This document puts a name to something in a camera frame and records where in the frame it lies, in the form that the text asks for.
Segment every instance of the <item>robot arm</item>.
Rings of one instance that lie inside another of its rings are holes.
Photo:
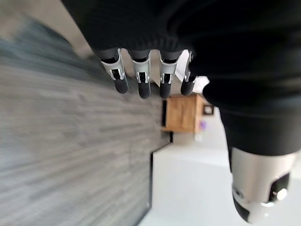
[[[239,215],[257,222],[285,198],[301,149],[301,1],[62,2],[121,93],[118,48],[131,55],[142,98],[150,94],[150,49],[160,50],[164,98],[181,51],[195,53],[181,92],[189,94],[200,75],[210,80],[203,94],[220,109]]]

